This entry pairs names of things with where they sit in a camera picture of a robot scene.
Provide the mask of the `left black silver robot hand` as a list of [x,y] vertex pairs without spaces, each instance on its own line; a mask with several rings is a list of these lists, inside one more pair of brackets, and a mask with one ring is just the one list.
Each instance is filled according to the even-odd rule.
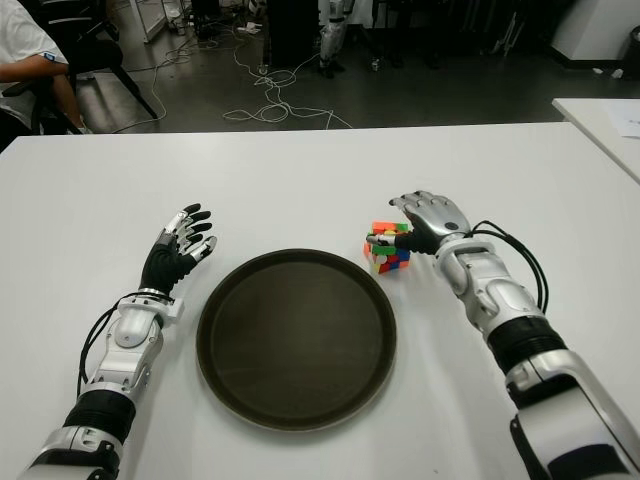
[[161,229],[145,260],[139,288],[168,296],[215,249],[211,212],[200,203],[179,210]]

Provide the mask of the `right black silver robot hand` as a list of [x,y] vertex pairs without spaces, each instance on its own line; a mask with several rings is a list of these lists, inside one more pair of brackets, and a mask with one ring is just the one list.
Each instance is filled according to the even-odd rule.
[[434,255],[445,241],[462,238],[471,230],[458,206],[441,195],[418,190],[395,197],[389,204],[408,218],[412,230],[396,235],[369,234],[368,244]]

